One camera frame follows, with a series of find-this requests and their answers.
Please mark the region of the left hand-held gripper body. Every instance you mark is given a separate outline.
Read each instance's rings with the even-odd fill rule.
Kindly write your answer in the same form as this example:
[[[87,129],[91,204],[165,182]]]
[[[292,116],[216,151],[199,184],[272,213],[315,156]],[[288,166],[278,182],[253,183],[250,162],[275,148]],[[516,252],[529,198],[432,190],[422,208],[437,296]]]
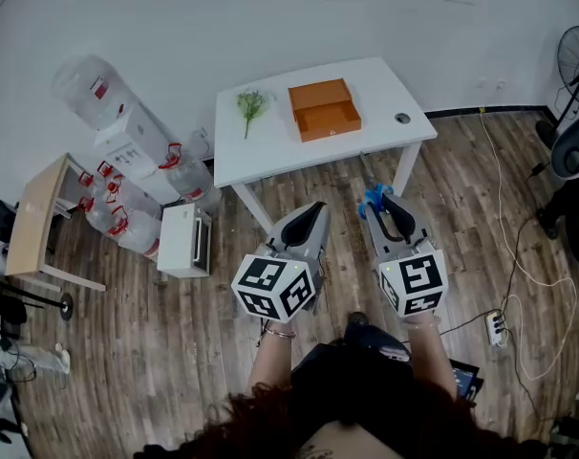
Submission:
[[[231,288],[245,312],[288,323],[314,306],[324,285],[323,258],[329,236],[314,235],[292,246],[270,237],[243,259]]]

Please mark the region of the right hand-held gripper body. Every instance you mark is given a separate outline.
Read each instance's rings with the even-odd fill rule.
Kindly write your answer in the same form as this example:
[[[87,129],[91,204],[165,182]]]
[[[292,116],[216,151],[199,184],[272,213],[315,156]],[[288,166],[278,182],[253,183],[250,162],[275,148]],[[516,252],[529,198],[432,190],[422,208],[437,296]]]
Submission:
[[[377,285],[399,317],[435,311],[448,292],[443,251],[431,237],[408,246],[371,237]]]

